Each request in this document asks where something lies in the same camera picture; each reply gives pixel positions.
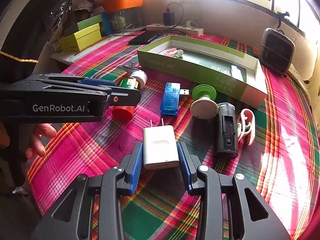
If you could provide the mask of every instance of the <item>power strip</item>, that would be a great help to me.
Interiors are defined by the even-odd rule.
[[[158,24],[158,23],[154,23],[151,25],[147,25],[147,31],[166,31],[170,28],[172,28],[174,25],[172,26],[165,26],[163,24]],[[172,30],[177,30],[177,31],[181,31],[184,32],[188,35],[193,35],[193,36],[202,36],[203,35],[203,29],[202,28],[197,28],[197,27],[184,27],[184,26],[177,26]]]

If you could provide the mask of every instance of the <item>black smartphone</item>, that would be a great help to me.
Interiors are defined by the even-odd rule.
[[[131,41],[130,45],[146,45],[152,42],[159,34],[159,31],[145,31],[144,33],[136,36]]]

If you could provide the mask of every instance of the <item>plaid tablecloth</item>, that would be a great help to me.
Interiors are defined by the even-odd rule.
[[[226,38],[195,37],[241,50],[252,56],[259,51]],[[64,73],[105,80],[125,76],[118,66],[138,62],[137,49],[123,37],[89,54]],[[254,110],[256,138],[248,147],[239,144],[236,159],[212,157],[212,122],[192,118],[190,97],[181,97],[176,118],[164,123],[175,129],[176,139],[187,144],[191,154],[217,172],[243,173],[256,186],[278,215],[292,239],[308,225],[319,190],[319,146],[315,124],[300,88],[287,77],[273,75],[263,68],[268,97]],[[166,82],[181,83],[192,89],[195,84],[175,76],[146,70],[148,81],[130,122],[112,118],[111,108],[99,123],[67,123],[47,145],[47,156],[36,158],[28,172],[32,192],[41,213],[45,213],[67,185],[80,173],[89,177],[103,174],[118,165],[142,141],[142,129],[161,122],[159,107]],[[217,103],[230,102],[239,113],[247,106],[218,93]],[[97,239],[98,199],[94,207],[93,239]],[[195,239],[199,197],[190,197],[183,187],[179,168],[145,171],[132,197],[122,197],[122,214],[127,239]],[[224,222],[228,238],[228,222]]]

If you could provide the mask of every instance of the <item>yellow rope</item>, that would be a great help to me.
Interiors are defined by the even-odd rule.
[[[17,60],[17,61],[19,61],[19,62],[34,62],[34,63],[38,63],[37,60],[34,60],[34,59],[19,59],[19,58],[17,58],[17,57],[11,56],[11,55],[9,55],[8,53],[2,52],[2,51],[0,51],[0,54],[4,55],[4,56],[6,56],[6,57],[12,58],[12,59],[14,59],[14,60]]]

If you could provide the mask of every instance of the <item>black charger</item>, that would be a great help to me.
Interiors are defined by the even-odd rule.
[[[169,8],[163,13],[163,24],[164,26],[174,25],[174,12],[170,12]]]

